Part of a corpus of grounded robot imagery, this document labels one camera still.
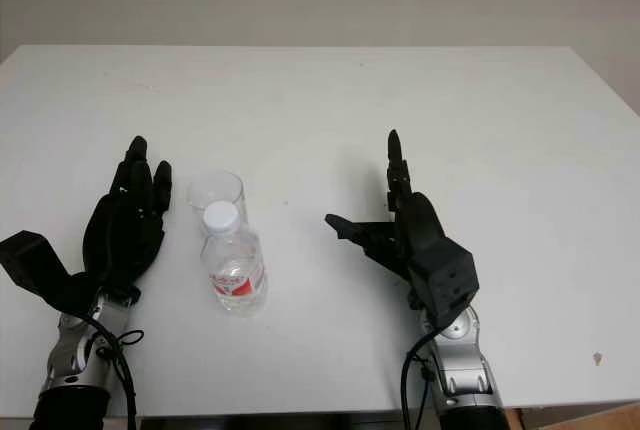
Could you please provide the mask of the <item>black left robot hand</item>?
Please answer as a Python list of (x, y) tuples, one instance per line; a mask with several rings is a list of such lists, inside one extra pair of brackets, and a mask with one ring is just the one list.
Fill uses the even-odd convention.
[(172, 192), (171, 165), (162, 160), (152, 171), (146, 152), (147, 141), (135, 137), (89, 219), (82, 245), (85, 272), (98, 287), (132, 302), (141, 295), (136, 282), (161, 248)]

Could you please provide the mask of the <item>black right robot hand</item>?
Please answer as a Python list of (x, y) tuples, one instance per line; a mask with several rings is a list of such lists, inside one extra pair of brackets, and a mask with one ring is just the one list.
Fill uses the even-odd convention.
[(410, 284), (410, 306), (433, 314), (443, 310), (437, 300), (424, 253), (445, 238), (433, 205), (411, 188), (409, 168), (403, 157), (398, 133), (392, 130), (387, 141), (387, 206), (393, 219), (385, 222), (352, 222), (328, 214), (325, 222), (337, 237), (361, 247), (364, 254)]

